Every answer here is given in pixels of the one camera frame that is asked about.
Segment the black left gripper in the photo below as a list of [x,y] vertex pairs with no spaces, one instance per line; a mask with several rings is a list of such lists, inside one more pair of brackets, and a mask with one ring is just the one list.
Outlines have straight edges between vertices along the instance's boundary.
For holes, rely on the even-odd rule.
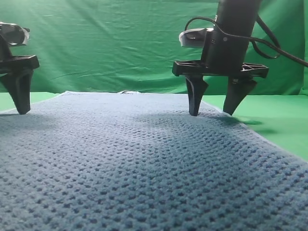
[[0,73],[6,74],[0,78],[1,84],[10,94],[17,112],[25,115],[30,111],[30,87],[33,70],[39,68],[36,55],[15,56],[2,36],[0,36]]

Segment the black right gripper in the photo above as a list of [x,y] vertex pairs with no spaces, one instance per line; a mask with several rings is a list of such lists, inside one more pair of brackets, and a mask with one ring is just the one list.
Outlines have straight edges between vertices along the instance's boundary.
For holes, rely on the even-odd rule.
[[266,78],[268,67],[244,62],[249,39],[260,7],[259,0],[221,0],[213,31],[207,32],[199,60],[175,61],[172,73],[185,75],[189,114],[197,116],[208,84],[203,76],[229,76],[223,112],[233,115],[243,99],[256,87],[250,77]]

